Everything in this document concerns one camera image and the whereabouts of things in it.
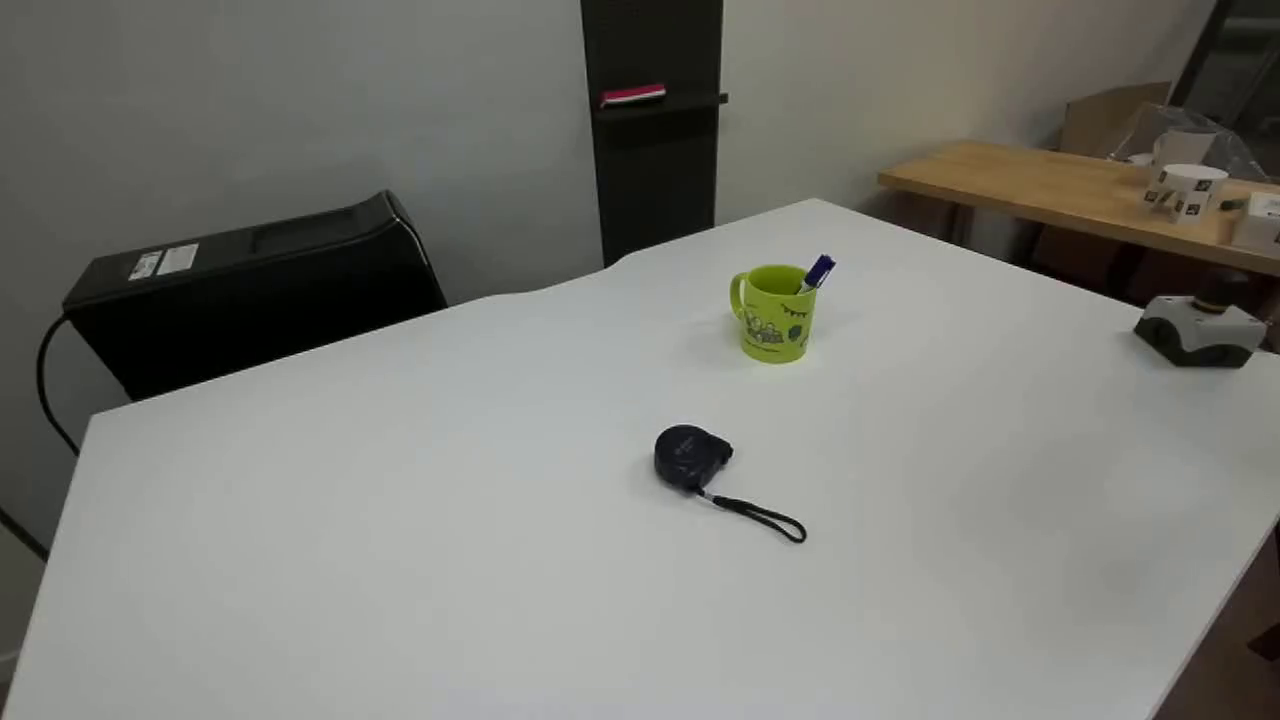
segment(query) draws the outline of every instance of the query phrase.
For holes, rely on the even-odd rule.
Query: shelf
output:
[[[709,112],[729,102],[729,95],[693,95],[693,91],[675,91],[665,99],[647,99],[647,102],[618,102],[618,108],[595,108],[595,124],[637,124],[637,119],[661,119],[661,116],[685,116],[685,112]]]

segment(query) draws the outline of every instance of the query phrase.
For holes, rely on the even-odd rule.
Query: black cabinet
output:
[[[718,0],[584,0],[602,260],[716,224]],[[657,99],[602,102],[647,89]]]

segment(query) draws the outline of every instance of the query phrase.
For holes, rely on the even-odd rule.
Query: wrist strap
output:
[[[770,512],[770,507],[759,507],[759,502],[749,502],[749,501],[736,501],[736,495],[709,495],[716,507],[725,512],[736,512],[736,515],[749,515],[770,531],[779,531],[783,538],[790,545],[802,545],[809,538],[809,526],[794,518],[794,515],[783,515],[783,512]]]

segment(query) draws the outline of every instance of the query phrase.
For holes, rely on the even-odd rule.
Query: green mug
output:
[[[802,266],[759,264],[729,283],[732,316],[738,318],[738,344],[759,363],[790,363],[802,356],[817,291],[802,283]]]

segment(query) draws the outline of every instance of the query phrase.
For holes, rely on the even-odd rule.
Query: mug handle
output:
[[[749,272],[729,281],[729,307],[736,318],[742,318],[742,281],[749,281]]]

